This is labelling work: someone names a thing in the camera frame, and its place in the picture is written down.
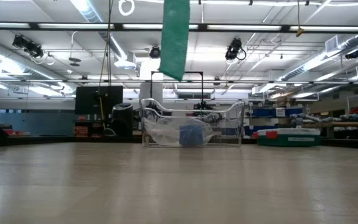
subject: spotlight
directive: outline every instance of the spotlight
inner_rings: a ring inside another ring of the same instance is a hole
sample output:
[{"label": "spotlight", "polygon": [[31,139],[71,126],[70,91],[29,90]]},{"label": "spotlight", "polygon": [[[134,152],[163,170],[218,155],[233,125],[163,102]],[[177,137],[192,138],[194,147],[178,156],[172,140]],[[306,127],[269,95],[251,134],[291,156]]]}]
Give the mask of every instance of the spotlight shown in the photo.
[{"label": "spotlight", "polygon": [[234,38],[230,46],[227,48],[226,60],[244,60],[247,57],[247,53],[242,49],[241,39]]},{"label": "spotlight", "polygon": [[153,46],[153,48],[149,51],[149,56],[152,59],[159,58],[159,56],[161,56],[161,50],[159,49],[159,47]]},{"label": "spotlight", "polygon": [[[215,81],[220,81],[220,78],[219,77],[215,77]],[[218,86],[220,85],[221,83],[214,83],[214,86]]]},{"label": "spotlight", "polygon": [[23,35],[16,35],[12,45],[18,49],[24,49],[24,52],[28,53],[31,57],[34,58],[41,58],[44,55],[42,46],[40,44],[36,44],[31,40],[27,40]]},{"label": "spotlight", "polygon": [[346,59],[354,59],[354,58],[358,58],[358,50],[356,50],[355,52],[349,53],[347,55],[345,55]]}]

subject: white ring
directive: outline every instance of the white ring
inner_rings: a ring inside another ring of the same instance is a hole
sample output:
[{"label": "white ring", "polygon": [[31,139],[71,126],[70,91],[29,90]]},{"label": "white ring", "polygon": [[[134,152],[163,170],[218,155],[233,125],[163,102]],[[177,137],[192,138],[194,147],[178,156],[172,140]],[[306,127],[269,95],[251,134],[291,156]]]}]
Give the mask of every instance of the white ring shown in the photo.
[{"label": "white ring", "polygon": [[[131,3],[131,8],[128,12],[124,12],[122,9],[122,4],[124,2],[130,2]],[[130,14],[132,14],[134,11],[134,1],[133,0],[120,0],[119,1],[119,12],[122,14],[122,16],[128,16]]]}]

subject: air duct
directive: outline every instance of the air duct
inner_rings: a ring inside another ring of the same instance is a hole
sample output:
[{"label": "air duct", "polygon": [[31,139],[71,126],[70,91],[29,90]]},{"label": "air duct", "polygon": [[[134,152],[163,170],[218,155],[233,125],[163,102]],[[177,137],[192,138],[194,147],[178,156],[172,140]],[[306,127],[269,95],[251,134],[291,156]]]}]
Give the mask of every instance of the air duct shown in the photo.
[{"label": "air duct", "polygon": [[36,63],[31,62],[30,60],[1,46],[0,68],[14,75],[25,74],[27,79],[56,80],[56,83],[59,83],[60,86],[66,85],[71,88],[72,91],[76,88],[76,84],[74,83],[61,83],[61,80],[65,79],[65,77],[37,65]]},{"label": "air duct", "polygon": [[[350,39],[345,40],[343,43],[338,45],[338,48],[336,50],[332,50],[330,52],[326,52],[326,49],[321,50],[319,52],[316,52],[312,56],[310,56],[308,59],[304,60],[300,65],[296,66],[295,68],[289,68],[284,71],[284,74],[282,74],[281,77],[279,77],[279,81],[288,81],[289,79],[296,77],[300,74],[303,74],[304,72],[307,72],[317,66],[322,65],[323,63],[327,62],[331,58],[338,56],[338,55],[344,55],[349,53],[352,49],[358,46],[358,35],[355,37],[352,37]],[[265,85],[261,88],[259,88],[260,91],[267,91],[270,88],[273,88],[274,85]]]},{"label": "air duct", "polygon": [[[98,23],[103,22],[103,19],[97,13],[97,10],[93,6],[91,0],[71,0],[72,4],[78,9],[83,18],[86,19],[89,23]],[[105,41],[108,42],[108,32],[107,31],[98,31],[98,35]],[[111,50],[118,59],[118,61],[126,61],[127,63],[119,63],[117,67],[120,67],[120,64],[123,64],[124,68],[136,68],[136,62],[128,59],[128,55],[126,52],[119,46],[116,42],[112,34],[110,34],[111,38]]]}]

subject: floor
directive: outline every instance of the floor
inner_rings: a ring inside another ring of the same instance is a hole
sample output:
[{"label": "floor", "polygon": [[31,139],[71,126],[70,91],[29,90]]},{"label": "floor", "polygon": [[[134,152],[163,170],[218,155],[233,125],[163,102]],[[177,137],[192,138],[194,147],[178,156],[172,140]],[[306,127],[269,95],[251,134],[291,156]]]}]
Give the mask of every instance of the floor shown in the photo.
[{"label": "floor", "polygon": [[0,147],[0,223],[358,224],[358,149]]}]

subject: green mat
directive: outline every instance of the green mat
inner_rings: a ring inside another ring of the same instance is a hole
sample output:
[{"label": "green mat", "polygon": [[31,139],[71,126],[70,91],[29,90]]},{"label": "green mat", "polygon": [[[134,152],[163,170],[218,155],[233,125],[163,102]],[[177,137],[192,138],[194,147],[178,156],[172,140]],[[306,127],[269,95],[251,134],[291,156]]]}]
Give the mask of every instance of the green mat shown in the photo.
[{"label": "green mat", "polygon": [[181,81],[186,67],[189,40],[190,1],[165,0],[161,41],[163,74]]}]

